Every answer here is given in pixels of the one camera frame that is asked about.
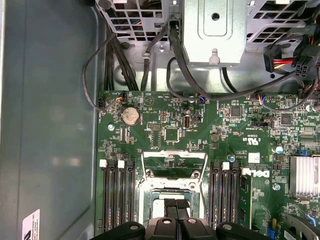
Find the mounting hole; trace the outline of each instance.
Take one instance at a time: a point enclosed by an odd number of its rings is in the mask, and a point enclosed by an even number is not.
[[[214,14],[212,14],[211,18],[213,21],[218,21],[220,18],[220,15],[219,15],[219,13],[215,12]]]
[[[170,223],[171,223],[171,220],[170,220],[170,219],[164,219],[162,222],[163,222],[164,224],[170,224]]]

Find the white latch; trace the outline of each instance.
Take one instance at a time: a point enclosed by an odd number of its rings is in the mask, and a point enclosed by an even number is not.
[[[114,4],[126,4],[128,3],[128,0],[113,0]]]
[[[290,0],[275,0],[275,4],[290,4]]]

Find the power cable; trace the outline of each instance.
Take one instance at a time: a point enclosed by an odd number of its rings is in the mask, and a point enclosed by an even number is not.
[[[98,107],[97,105],[94,104],[94,102],[92,101],[89,92],[88,92],[88,87],[87,87],[87,79],[86,79],[86,75],[87,75],[87,68],[89,63],[106,47],[106,45],[108,45],[108,43],[116,36],[115,33],[111,34],[99,47],[98,49],[94,52],[94,54],[85,62],[83,68],[82,68],[82,75],[81,75],[81,80],[82,80],[82,86],[83,86],[83,91],[85,94],[85,97],[87,99],[87,101],[89,102],[89,104],[96,110],[104,112],[108,109],[110,109],[115,103],[116,101],[113,100],[111,101],[106,107]]]

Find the blue component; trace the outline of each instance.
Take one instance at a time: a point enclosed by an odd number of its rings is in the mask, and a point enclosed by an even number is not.
[[[202,104],[206,103],[206,99],[203,96],[200,97],[200,103],[202,103]]]
[[[226,158],[228,159],[228,161],[230,163],[234,163],[236,161],[236,158],[234,155],[229,154],[228,156],[226,156]]]
[[[307,214],[306,216],[308,217],[308,219],[310,219],[310,220],[312,221],[313,225],[316,227],[316,226],[317,226],[317,223],[316,223],[315,218],[312,217],[310,214]]]
[[[300,155],[301,156],[309,156],[309,151],[308,150],[300,150]]]
[[[272,239],[276,239],[276,231],[272,228],[272,226],[268,226],[266,228],[266,236]]]

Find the silver heatsink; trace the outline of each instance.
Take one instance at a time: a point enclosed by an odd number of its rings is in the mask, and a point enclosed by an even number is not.
[[[317,196],[319,189],[320,157],[290,157],[290,192],[297,196]]]

